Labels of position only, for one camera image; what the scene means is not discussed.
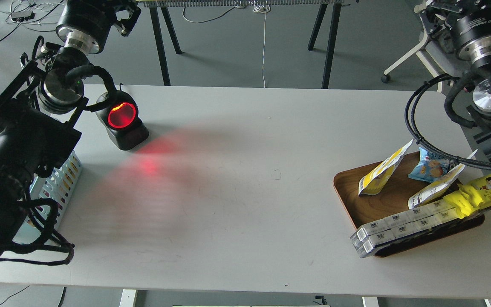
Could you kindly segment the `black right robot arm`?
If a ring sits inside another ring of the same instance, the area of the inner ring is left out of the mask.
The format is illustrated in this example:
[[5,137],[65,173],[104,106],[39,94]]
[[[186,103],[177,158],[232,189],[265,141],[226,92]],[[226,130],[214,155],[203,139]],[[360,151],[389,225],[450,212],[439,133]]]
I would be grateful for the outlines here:
[[[491,0],[427,0],[420,10],[425,34],[430,26],[448,30],[457,59],[470,62],[462,76],[442,74],[422,85],[405,107],[405,124],[417,143],[427,150],[474,168],[491,171]],[[448,118],[468,129],[479,128],[475,142],[486,162],[451,155],[436,148],[421,135],[415,124],[415,108],[431,86],[452,80],[444,109]]]

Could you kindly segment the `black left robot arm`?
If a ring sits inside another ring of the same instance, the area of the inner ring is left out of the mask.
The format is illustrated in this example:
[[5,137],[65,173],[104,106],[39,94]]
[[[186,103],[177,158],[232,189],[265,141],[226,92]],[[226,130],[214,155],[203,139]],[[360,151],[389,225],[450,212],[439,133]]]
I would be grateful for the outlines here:
[[46,266],[72,260],[74,245],[55,229],[57,201],[35,200],[29,187],[69,158],[82,112],[95,113],[121,150],[148,138],[131,95],[88,60],[103,51],[111,27],[127,36],[141,12],[134,0],[69,0],[56,27],[63,44],[34,55],[0,95],[0,262],[4,252],[35,251],[66,253]]

